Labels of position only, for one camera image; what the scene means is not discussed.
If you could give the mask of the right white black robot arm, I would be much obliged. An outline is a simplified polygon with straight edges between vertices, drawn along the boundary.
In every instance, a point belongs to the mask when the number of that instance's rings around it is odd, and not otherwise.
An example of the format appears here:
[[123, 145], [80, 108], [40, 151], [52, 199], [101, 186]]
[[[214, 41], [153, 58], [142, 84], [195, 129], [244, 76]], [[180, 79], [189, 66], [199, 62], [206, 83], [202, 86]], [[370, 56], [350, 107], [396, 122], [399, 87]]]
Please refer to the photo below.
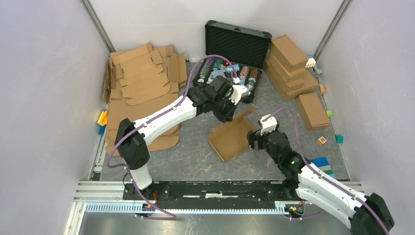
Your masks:
[[378, 194], [367, 196], [319, 169], [290, 146], [285, 133], [249, 131], [250, 148], [265, 150], [285, 176], [283, 195], [311, 202], [342, 222], [353, 235], [388, 235], [395, 222]]

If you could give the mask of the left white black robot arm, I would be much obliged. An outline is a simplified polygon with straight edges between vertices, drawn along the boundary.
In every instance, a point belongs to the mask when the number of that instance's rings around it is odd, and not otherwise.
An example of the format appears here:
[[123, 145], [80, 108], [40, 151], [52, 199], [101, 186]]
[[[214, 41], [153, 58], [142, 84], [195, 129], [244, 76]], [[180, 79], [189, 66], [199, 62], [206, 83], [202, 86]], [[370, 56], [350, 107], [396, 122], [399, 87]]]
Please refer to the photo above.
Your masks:
[[203, 113], [212, 112], [221, 122], [232, 121], [235, 109], [246, 94], [246, 86], [232, 84], [217, 76], [204, 87], [188, 88], [184, 95], [152, 115], [135, 121], [122, 120], [114, 149], [125, 161], [136, 186], [136, 195], [145, 200], [154, 193], [153, 179], [147, 166], [149, 144], [173, 126]]

